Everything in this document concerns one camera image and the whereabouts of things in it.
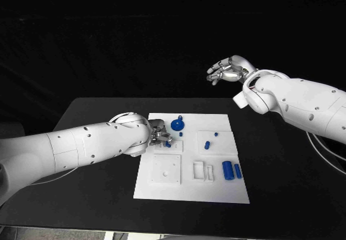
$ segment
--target robotic hand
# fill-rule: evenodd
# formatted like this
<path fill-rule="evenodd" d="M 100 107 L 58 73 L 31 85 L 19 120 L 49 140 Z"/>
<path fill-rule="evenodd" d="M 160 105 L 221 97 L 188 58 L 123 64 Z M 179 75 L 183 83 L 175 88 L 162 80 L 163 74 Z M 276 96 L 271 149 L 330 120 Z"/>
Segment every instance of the robotic hand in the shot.
<path fill-rule="evenodd" d="M 162 141 L 173 142 L 165 121 L 147 120 L 133 112 L 110 122 L 0 139 L 0 205 L 41 178 L 121 154 L 136 157 Z"/>
<path fill-rule="evenodd" d="M 242 83 L 234 97 L 241 109 L 250 105 L 260 114 L 277 112 L 289 124 L 346 144 L 345 91 L 278 71 L 260 70 L 238 55 L 221 60 L 206 72 L 214 86 L 221 79 Z"/>

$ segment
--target blue cylinder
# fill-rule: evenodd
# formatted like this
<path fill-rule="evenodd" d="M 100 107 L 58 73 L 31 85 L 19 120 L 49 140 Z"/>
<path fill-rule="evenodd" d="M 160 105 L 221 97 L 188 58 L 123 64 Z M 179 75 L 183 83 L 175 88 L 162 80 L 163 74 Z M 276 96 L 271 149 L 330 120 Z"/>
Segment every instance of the blue cylinder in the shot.
<path fill-rule="evenodd" d="M 237 177 L 241 179 L 242 178 L 242 173 L 241 173 L 241 169 L 240 169 L 240 164 L 235 164 L 234 168 L 235 168 Z"/>
<path fill-rule="evenodd" d="M 185 122 L 183 122 L 183 117 L 179 115 L 178 119 L 172 121 L 170 123 L 170 128 L 175 131 L 180 131 L 185 128 Z"/>
<path fill-rule="evenodd" d="M 211 146 L 211 142 L 209 142 L 209 141 L 206 141 L 206 142 L 205 142 L 204 149 L 209 149 L 209 146 Z"/>
<path fill-rule="evenodd" d="M 227 180 L 235 179 L 235 173 L 232 168 L 232 163 L 229 161 L 222 162 L 222 168 L 224 168 L 224 175 Z"/>

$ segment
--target white platform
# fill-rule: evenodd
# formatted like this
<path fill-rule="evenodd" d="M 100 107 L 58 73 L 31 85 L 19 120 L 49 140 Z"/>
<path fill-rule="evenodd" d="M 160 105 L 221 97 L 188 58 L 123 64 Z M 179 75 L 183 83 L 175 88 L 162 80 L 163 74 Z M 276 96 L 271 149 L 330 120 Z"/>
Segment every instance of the white platform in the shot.
<path fill-rule="evenodd" d="M 185 128 L 182 131 L 173 131 L 170 128 L 172 121 L 182 115 Z M 217 203 L 241 203 L 250 204 L 250 197 L 245 187 L 247 173 L 242 172 L 242 166 L 237 154 L 237 145 L 229 125 L 227 114 L 191 114 L 191 113 L 150 113 L 149 119 L 163 119 L 166 130 L 172 134 L 175 141 L 182 141 L 175 145 L 173 149 L 159 149 L 159 146 L 149 146 L 146 154 L 140 157 L 140 166 L 137 174 L 137 182 L 134 189 L 134 199 L 156 199 L 156 200 L 176 200 L 176 201 L 196 201 L 196 202 L 217 202 Z M 211 131 L 221 133 L 218 137 L 211 133 L 204 133 L 204 138 L 212 138 L 211 150 L 217 150 L 221 144 L 231 146 L 231 149 L 218 150 L 217 153 L 209 155 L 209 152 L 202 154 L 201 151 L 201 131 Z M 163 158 L 162 167 L 156 168 L 157 155 L 180 156 L 180 182 L 178 182 L 178 173 L 172 172 L 176 167 L 167 163 L 167 158 Z M 208 168 L 212 166 L 214 181 L 195 181 L 193 180 L 193 161 L 204 162 L 205 179 L 208 179 Z M 222 162 L 231 161 L 232 165 L 240 164 L 242 178 L 225 180 Z"/>

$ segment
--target table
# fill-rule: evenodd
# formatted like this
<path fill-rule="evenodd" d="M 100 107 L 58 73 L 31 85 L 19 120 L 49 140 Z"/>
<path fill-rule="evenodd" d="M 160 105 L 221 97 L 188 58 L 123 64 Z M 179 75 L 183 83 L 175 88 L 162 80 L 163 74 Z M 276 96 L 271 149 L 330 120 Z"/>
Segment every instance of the table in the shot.
<path fill-rule="evenodd" d="M 240 109 L 231 98 L 78 98 L 55 131 L 126 112 L 228 114 L 250 204 L 133 199 L 140 157 L 121 155 L 23 188 L 0 210 L 0 225 L 257 239 L 346 236 L 346 177 L 277 113 Z"/>

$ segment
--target white board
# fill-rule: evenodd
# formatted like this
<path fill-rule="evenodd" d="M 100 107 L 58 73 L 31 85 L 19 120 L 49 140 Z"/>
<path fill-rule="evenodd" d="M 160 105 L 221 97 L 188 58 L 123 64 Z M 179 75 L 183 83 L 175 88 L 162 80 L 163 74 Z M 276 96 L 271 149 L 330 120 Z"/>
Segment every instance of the white board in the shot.
<path fill-rule="evenodd" d="M 178 119 L 179 115 L 182 115 L 185 128 L 182 131 L 173 131 L 170 125 L 172 121 Z M 234 154 L 234 152 L 232 154 L 227 155 L 205 155 L 199 153 L 199 131 L 231 132 L 232 129 L 228 115 L 192 113 L 150 113 L 149 119 L 163 119 L 166 130 L 172 134 L 173 140 L 182 141 L 182 145 L 176 146 L 176 150 L 172 153 L 162 152 L 166 155 L 180 156 L 180 184 L 150 183 L 155 155 L 157 156 L 159 152 L 157 146 L 149 146 L 146 149 L 146 153 L 140 157 L 140 166 L 133 198 L 250 204 L 250 197 L 245 186 L 247 173 L 241 172 L 241 179 L 235 177 L 234 180 L 225 180 L 224 177 L 222 162 L 231 161 L 232 165 L 241 165 L 238 155 Z M 228 141 L 235 144 L 235 139 L 228 139 Z M 214 181 L 193 180 L 193 162 L 204 162 L 206 177 L 206 166 L 212 166 Z"/>

